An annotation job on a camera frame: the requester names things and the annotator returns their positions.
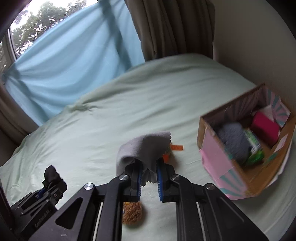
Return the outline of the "white paper towel stack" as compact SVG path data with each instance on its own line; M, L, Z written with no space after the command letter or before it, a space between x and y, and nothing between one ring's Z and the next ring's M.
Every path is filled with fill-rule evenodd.
M258 112L262 113L270 121L275 122L274 116L273 116L273 109L272 109L271 105L267 105L266 107L259 109Z

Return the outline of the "right brown curtain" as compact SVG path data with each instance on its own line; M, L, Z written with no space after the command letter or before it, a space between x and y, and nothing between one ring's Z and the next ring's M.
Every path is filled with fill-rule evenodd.
M145 61L197 53L213 58L215 7L211 1L125 1Z

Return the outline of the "green wet wipes pack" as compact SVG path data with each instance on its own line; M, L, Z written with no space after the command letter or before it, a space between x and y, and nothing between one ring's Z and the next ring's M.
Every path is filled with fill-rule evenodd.
M264 152L259 139L250 129L244 130L244 134L250 144L249 157L244 164L251 166L263 160Z

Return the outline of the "light blue hanging sheet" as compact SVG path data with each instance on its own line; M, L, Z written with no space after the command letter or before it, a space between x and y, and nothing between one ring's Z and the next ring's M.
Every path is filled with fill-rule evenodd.
M48 30L2 75L39 126L63 108L144 62L124 1L99 1Z

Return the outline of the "black hair scrunchie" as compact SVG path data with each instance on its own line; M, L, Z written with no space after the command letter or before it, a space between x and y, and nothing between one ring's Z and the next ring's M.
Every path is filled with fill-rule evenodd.
M45 169L43 185L47 190L57 187L62 193L67 190L66 182L61 178L55 167L50 165Z

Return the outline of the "cardboard box with pink lining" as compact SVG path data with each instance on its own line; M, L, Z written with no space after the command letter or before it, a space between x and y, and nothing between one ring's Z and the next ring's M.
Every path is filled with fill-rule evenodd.
M285 167L295 114L265 84L200 117L202 163L230 199L257 196Z

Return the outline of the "brown curtain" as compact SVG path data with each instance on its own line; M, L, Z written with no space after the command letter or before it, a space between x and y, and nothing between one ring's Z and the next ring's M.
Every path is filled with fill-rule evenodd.
M213 58L215 7L211 1L125 1L145 61L197 53Z
M1 130L15 143L22 140L38 125L21 109L1 81Z

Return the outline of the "grey fuzzy sock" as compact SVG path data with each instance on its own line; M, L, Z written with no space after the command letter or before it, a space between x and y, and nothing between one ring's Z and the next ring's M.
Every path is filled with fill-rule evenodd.
M218 131L217 136L233 159L243 165L249 157L250 144L245 137L240 123L226 123Z

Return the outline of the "left brown curtain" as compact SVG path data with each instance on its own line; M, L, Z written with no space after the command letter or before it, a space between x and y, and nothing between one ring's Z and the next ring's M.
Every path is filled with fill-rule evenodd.
M22 140L38 125L21 109L1 81L1 130L15 143Z

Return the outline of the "window with white frame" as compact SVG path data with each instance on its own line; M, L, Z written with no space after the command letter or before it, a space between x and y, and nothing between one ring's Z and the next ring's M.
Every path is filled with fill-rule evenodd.
M1 38L1 72L8 69L46 31L97 1L30 1Z

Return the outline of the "brown fuzzy scrunchie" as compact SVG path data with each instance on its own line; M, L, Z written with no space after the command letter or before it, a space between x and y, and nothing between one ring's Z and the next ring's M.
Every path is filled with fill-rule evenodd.
M143 206L140 201L138 202L124 202L122 223L124 225L135 225L143 216Z

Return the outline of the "green orange plush toy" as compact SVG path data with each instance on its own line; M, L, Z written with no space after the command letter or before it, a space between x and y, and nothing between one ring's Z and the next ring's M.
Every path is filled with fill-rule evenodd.
M183 150L184 150L183 145L174 144L173 142L170 142L169 147L167 148L165 153L162 155L163 161L165 163L168 163L170 161L171 157L173 156L173 152L183 151Z

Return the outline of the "pink zip pouch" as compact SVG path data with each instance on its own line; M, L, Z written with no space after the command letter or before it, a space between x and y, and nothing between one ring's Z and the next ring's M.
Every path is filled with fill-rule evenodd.
M257 112L252 120L250 129L266 145L272 148L278 141L280 127L263 113Z

